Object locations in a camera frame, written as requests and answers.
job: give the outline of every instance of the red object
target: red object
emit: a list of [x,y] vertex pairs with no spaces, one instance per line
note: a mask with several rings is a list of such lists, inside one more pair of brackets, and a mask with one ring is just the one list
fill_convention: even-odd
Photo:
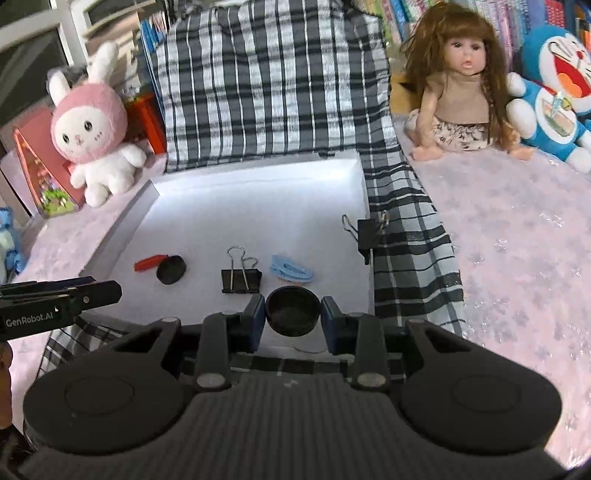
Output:
[[135,98],[125,105],[128,118],[127,141],[148,138],[156,155],[166,153],[166,138],[153,93]]
[[70,184],[70,162],[53,146],[51,109],[41,106],[20,122],[13,132],[18,157],[39,212],[49,218],[79,210],[84,188]]
[[168,255],[154,255],[153,257],[144,258],[134,264],[134,271],[143,272],[155,268],[160,265],[165,258],[168,258]]

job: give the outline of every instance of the doll hair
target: doll hair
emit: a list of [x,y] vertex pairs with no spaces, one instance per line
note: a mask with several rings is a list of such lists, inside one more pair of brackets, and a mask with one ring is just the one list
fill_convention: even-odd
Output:
[[486,66],[482,71],[482,87],[490,106],[488,138],[503,148],[508,147],[513,139],[505,110],[509,102],[505,52],[490,23],[479,14],[446,2],[429,8],[402,46],[407,57],[407,82],[422,97],[429,75],[447,69],[443,47],[452,38],[478,38],[484,42]]

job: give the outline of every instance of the stuffed animal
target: stuffed animal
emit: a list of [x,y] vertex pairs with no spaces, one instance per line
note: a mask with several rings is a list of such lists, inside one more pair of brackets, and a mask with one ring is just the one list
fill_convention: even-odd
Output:
[[578,117],[591,113],[591,58],[572,33],[553,25],[535,28],[521,57],[525,78],[561,92]]
[[83,85],[70,89],[62,72],[54,73],[48,83],[56,106],[51,121],[53,144],[76,165],[70,183],[76,189],[86,185],[85,199],[91,207],[103,205],[109,192],[127,192],[134,183],[135,169],[146,161],[142,149],[121,143],[127,132],[127,113],[107,83],[117,52],[115,43],[103,43]]
[[0,285],[10,273],[21,273],[27,264],[22,251],[20,234],[14,229],[14,216],[10,207],[0,207]]
[[583,173],[591,171],[591,132],[577,114],[591,111],[589,54],[568,31],[545,25],[525,38],[523,72],[507,75],[509,122],[523,143]]

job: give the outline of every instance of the white bunny toy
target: white bunny toy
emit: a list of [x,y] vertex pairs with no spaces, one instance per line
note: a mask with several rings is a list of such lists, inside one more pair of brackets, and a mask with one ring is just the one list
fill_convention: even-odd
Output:
[[109,192],[127,192],[134,184],[135,169],[146,161],[142,149],[121,143],[127,133],[127,112],[107,83],[117,53],[115,43],[103,43],[83,85],[70,89],[62,72],[53,74],[48,84],[56,106],[51,121],[53,144],[76,165],[70,183],[75,189],[86,185],[86,203],[91,207],[103,205]]

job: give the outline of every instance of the red box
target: red box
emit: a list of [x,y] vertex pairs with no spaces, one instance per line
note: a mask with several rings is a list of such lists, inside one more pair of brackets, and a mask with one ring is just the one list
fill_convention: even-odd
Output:
[[50,218],[75,212],[84,204],[85,189],[70,184],[71,163],[51,141],[51,109],[42,106],[14,129],[18,158],[39,213]]

